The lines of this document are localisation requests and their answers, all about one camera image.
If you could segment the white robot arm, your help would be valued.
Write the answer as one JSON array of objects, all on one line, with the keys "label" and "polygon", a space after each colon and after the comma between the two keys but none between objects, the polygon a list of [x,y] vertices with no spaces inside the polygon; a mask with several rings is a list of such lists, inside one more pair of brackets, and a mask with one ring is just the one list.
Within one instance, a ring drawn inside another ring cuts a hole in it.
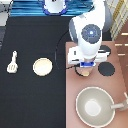
[{"label": "white robot arm", "polygon": [[107,60],[108,53],[100,49],[106,20],[105,0],[92,0],[94,9],[73,17],[69,21],[69,34],[75,47],[68,52],[68,63],[93,67]]}]

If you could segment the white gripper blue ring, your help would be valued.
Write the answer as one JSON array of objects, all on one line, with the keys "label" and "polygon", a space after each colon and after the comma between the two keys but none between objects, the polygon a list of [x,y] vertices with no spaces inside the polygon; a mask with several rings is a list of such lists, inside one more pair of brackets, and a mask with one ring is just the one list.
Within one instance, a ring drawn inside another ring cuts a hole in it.
[{"label": "white gripper blue ring", "polygon": [[100,49],[96,53],[96,56],[92,59],[86,59],[83,53],[79,50],[78,46],[69,48],[68,52],[68,64],[71,66],[66,68],[69,69],[71,67],[81,67],[81,68],[89,68],[94,67],[97,62],[105,62],[107,57],[110,55],[110,52],[106,50]]}]

